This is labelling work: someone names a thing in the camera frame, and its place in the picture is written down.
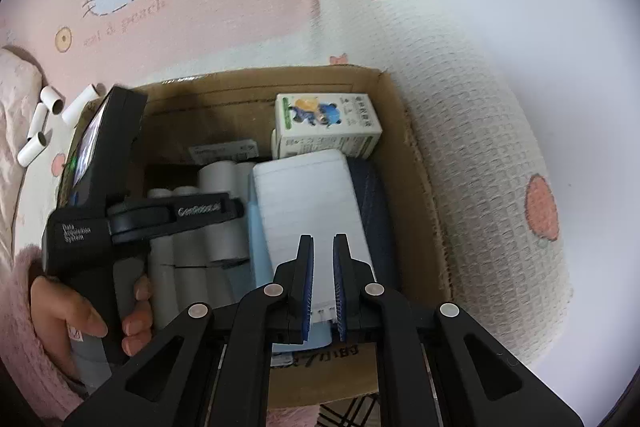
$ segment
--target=white paper tube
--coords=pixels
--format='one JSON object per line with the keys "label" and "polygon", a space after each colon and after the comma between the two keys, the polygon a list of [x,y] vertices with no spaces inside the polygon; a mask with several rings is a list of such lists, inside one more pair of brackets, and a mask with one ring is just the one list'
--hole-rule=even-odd
{"label": "white paper tube", "polygon": [[218,266],[207,267],[207,295],[207,304],[214,309],[234,303],[229,279],[225,271]]}
{"label": "white paper tube", "polygon": [[255,163],[245,162],[236,165],[236,171],[238,173],[238,198],[242,200],[242,204],[246,206],[249,200],[249,178],[254,170]]}
{"label": "white paper tube", "polygon": [[40,99],[53,114],[60,114],[60,111],[62,111],[62,108],[65,105],[62,98],[60,98],[60,95],[51,86],[42,88],[40,91]]}
{"label": "white paper tube", "polygon": [[27,167],[47,146],[47,139],[44,134],[39,132],[27,142],[18,152],[18,163],[22,167]]}
{"label": "white paper tube", "polygon": [[236,175],[238,181],[238,197],[244,206],[244,216],[240,219],[242,223],[242,231],[246,234],[246,241],[249,243],[249,224],[246,216],[246,206],[249,201],[249,181],[251,173],[254,171],[255,163],[245,162],[236,165]]}
{"label": "white paper tube", "polygon": [[[216,162],[198,172],[201,192],[228,192],[238,197],[238,170],[230,161]],[[233,219],[204,229],[207,256],[212,264],[232,266],[249,259],[249,242],[240,219]]]}
{"label": "white paper tube", "polygon": [[[187,196],[198,194],[197,187],[177,187],[174,196]],[[174,265],[177,267],[207,266],[207,251],[205,248],[202,229],[188,230],[175,233],[174,239]]]}
{"label": "white paper tube", "polygon": [[[173,193],[168,188],[152,188],[147,193],[149,198],[167,198]],[[149,253],[149,265],[164,264],[174,265],[174,238],[170,235],[156,237],[149,241],[151,252]]]}
{"label": "white paper tube", "polygon": [[100,96],[96,92],[94,84],[89,84],[84,88],[84,91],[80,93],[78,97],[62,112],[62,120],[64,120],[69,127],[75,127],[78,125],[84,106],[98,98],[100,98]]}
{"label": "white paper tube", "polygon": [[230,161],[211,163],[198,171],[198,188],[201,192],[228,192],[238,197],[238,169]]}
{"label": "white paper tube", "polygon": [[194,302],[209,302],[205,267],[175,268],[174,276],[179,311],[191,306]]}
{"label": "white paper tube", "polygon": [[38,102],[36,110],[33,112],[33,118],[29,124],[29,131],[27,132],[27,140],[36,136],[37,133],[42,131],[44,127],[44,119],[47,118],[47,106],[42,102]]}
{"label": "white paper tube", "polygon": [[154,312],[154,326],[157,331],[174,320],[180,312],[175,290],[174,267],[149,263],[149,279],[153,288],[151,308]]}

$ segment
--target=white medicine box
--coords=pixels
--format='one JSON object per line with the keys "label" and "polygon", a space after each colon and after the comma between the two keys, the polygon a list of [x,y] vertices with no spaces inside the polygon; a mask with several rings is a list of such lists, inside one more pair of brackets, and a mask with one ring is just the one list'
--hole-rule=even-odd
{"label": "white medicine box", "polygon": [[276,97],[273,156],[286,158],[325,149],[367,158],[382,127],[364,93],[293,93]]}

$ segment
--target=human hand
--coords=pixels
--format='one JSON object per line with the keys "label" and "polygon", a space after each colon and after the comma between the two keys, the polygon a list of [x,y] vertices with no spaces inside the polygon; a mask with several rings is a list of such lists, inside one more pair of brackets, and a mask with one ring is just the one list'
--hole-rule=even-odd
{"label": "human hand", "polygon": [[[143,275],[134,286],[136,307],[122,321],[122,349],[132,357],[151,340],[153,314],[149,298],[151,283]],[[76,330],[104,337],[107,325],[91,303],[78,292],[60,282],[39,276],[31,284],[31,322],[51,361],[68,377],[78,379],[71,357],[67,325]]]}

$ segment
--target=cardboard box wall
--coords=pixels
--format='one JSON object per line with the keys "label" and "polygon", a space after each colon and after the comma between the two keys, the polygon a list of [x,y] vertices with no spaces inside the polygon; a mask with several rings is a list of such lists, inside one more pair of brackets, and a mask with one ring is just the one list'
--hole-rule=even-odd
{"label": "cardboard box wall", "polygon": [[[190,146],[253,139],[260,155],[270,155],[274,100],[280,92],[366,92],[383,129],[370,160],[385,186],[402,292],[429,306],[450,299],[431,186],[410,119],[388,74],[356,66],[269,68],[169,80],[138,90],[148,100],[132,151],[129,190],[134,196],[149,188],[145,175],[154,182],[161,179],[162,169],[154,166],[192,165]],[[87,107],[71,151],[96,108],[97,103]],[[193,175],[194,184],[196,169],[184,172],[192,172],[187,176]],[[59,203],[64,185],[63,179]],[[377,388],[372,344],[332,345],[298,353],[290,367],[271,369],[269,407],[326,403]]]}

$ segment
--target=pink sweater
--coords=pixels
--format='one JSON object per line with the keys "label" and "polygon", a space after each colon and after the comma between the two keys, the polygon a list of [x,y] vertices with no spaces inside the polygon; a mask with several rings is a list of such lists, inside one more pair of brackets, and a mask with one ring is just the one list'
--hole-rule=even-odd
{"label": "pink sweater", "polygon": [[[29,267],[40,261],[40,249],[27,247],[0,289],[0,357],[11,378],[41,418],[65,419],[82,399],[69,388],[64,375],[49,360],[31,324]],[[271,427],[312,427],[318,406],[270,411]]]}

